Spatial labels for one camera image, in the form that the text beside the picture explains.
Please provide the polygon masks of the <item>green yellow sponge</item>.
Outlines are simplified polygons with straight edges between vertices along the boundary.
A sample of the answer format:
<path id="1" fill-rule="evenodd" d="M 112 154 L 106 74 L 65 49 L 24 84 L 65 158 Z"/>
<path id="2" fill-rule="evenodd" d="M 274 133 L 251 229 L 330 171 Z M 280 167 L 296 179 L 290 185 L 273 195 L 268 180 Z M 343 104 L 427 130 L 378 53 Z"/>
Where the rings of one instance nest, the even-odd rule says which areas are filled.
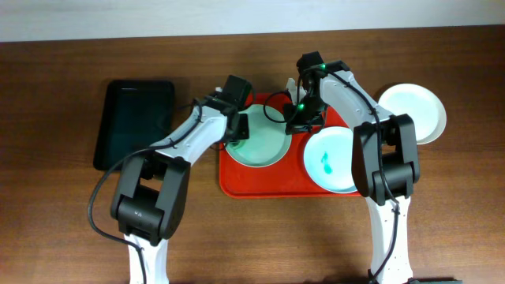
<path id="1" fill-rule="evenodd" d="M 241 151 L 246 145 L 246 140 L 236 140 L 230 143 L 230 149 L 232 151 Z"/>

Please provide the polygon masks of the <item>mint green plate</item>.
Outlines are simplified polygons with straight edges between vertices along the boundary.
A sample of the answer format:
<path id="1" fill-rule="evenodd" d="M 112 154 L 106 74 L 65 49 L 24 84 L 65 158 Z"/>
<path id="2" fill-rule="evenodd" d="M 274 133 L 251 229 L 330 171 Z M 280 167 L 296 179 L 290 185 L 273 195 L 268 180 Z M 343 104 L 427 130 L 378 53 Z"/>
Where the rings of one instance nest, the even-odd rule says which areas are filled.
<path id="1" fill-rule="evenodd" d="M 253 168 L 271 166 L 282 159 L 290 148 L 292 136 L 285 133 L 286 124 L 269 120 L 264 109 L 270 118 L 283 119 L 281 112 L 261 104 L 253 104 L 242 111 L 249 118 L 247 145 L 241 151 L 232 151 L 230 143 L 226 146 L 226 152 L 241 165 Z"/>

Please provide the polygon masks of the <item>white plate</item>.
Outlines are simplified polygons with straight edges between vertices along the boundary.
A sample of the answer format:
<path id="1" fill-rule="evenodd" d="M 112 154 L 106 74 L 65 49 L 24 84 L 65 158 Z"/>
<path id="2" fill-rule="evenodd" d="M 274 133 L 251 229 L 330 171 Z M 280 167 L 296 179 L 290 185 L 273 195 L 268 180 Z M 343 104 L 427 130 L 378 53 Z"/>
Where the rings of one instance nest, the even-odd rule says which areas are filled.
<path id="1" fill-rule="evenodd" d="M 447 125 L 447 112 L 441 100 L 417 84 L 396 84 L 379 99 L 379 105 L 395 115 L 408 114 L 415 126 L 418 144 L 437 140 Z"/>

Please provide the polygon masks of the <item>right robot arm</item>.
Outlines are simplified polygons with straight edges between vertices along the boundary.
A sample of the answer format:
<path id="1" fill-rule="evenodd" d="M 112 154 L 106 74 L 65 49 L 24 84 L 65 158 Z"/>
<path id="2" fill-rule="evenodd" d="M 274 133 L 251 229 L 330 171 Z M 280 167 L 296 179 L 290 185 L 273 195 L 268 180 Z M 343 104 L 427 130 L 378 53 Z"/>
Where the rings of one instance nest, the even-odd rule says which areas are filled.
<path id="1" fill-rule="evenodd" d="M 353 134 L 351 174 L 365 198 L 372 228 L 370 283 L 411 283 L 407 215 L 420 178 L 413 119 L 382 108 L 358 84 L 350 67 L 324 62 L 320 53 L 296 63 L 295 95 L 284 109 L 286 133 L 309 133 L 325 107 Z"/>

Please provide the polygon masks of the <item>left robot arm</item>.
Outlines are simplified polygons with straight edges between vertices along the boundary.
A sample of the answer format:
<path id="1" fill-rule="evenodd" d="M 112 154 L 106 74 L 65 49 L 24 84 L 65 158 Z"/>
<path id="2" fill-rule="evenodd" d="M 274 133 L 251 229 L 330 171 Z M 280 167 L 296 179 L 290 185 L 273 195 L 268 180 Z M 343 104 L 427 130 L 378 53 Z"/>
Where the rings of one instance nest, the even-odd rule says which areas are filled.
<path id="1" fill-rule="evenodd" d="M 252 85 L 228 76 L 169 136 L 125 159 L 110 206 L 129 247 L 132 283 L 166 283 L 168 241 L 185 210 L 192 165 L 213 144 L 246 136 L 242 121 Z"/>

